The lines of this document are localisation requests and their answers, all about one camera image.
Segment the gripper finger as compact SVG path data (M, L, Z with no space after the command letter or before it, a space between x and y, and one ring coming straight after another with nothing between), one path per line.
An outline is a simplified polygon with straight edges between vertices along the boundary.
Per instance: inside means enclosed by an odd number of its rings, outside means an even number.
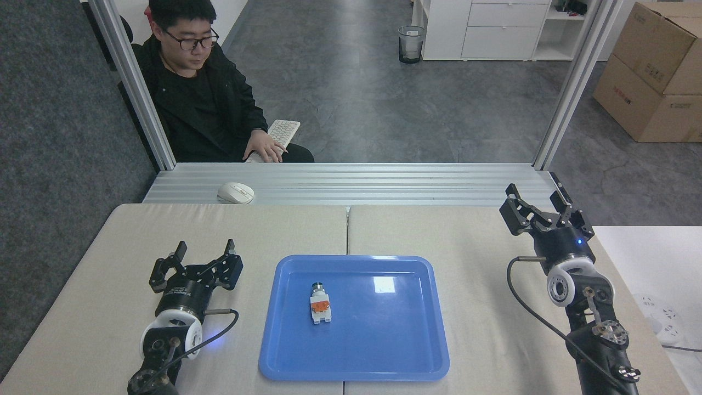
M235 240L229 239L225 252L197 270L197 280L210 288L222 287L228 291L236 287L243 271L241 256L235 252Z
M499 212L512 235L549 230L549 213L541 212L534 205L524 201L514 183L508 185L506 195L507 199L500 207Z
M163 292L167 286L166 273L173 268L176 275L186 275L186 269L182 265L182 260L186 253L185 241L180 241L175 252L166 258L158 258L151 272L149 285L153 292Z
M590 240L595 235L592 225L590 225L587 218L584 217L582 210L574 207L566 190L555 190L550 196L550 200L558 214L558 218L554 222L555 227L574 228L584 240Z

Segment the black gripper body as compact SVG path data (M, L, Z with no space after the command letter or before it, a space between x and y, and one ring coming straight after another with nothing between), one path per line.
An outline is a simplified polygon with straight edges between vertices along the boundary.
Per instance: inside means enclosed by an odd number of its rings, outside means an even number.
M574 257L587 257L592 262L595 255L588 245L594 232L587 228L560 227L551 230L535 230L535 252L546 260L541 263L544 274L549 274L555 265Z
M169 279L156 307L155 316L158 317L166 310L175 309L190 313L203 322L204 312L207 310L213 290L213 285L208 283L190 279Z

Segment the person's left hand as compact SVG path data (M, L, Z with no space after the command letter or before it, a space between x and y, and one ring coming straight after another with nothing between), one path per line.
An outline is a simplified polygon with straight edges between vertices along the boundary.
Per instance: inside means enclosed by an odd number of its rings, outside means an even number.
M282 155L286 152L286 148L276 142L265 130L256 128L251 131L242 159L246 161L251 153L257 153L266 163L281 163Z

